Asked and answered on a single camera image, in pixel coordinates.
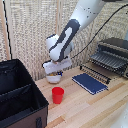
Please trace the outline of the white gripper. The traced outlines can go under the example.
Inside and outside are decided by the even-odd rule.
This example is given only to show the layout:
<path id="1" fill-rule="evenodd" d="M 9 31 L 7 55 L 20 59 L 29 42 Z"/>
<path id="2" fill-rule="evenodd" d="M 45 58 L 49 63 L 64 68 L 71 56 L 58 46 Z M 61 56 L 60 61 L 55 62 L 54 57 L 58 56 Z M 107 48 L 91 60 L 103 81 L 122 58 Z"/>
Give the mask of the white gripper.
<path id="1" fill-rule="evenodd" d="M 71 59 L 66 58 L 61 62 L 57 62 L 57 63 L 54 63 L 52 60 L 50 60 L 49 62 L 45 62 L 43 64 L 43 68 L 45 69 L 45 72 L 49 74 L 49 76 L 54 76 L 53 72 L 57 72 L 58 75 L 62 76 L 63 74 L 62 70 L 64 68 L 70 67 L 71 65 L 72 65 Z"/>

